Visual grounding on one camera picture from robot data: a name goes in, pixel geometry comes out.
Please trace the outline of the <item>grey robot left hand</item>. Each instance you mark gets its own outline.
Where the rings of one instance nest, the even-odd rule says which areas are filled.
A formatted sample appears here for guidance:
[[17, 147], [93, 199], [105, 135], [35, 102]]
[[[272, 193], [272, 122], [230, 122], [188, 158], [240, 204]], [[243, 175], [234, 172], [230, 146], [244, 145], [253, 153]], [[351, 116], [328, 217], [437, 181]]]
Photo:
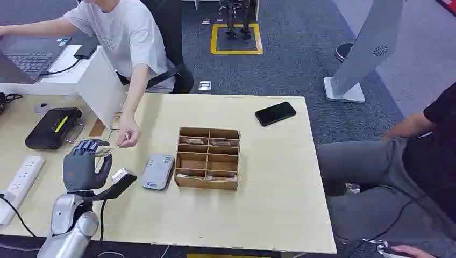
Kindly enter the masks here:
[[63, 183], [68, 191], [88, 191], [103, 187], [108, 178], [112, 155], [103, 158], [99, 170], [95, 170], [95, 154], [100, 146], [110, 144], [101, 139], [82, 140], [63, 160]]

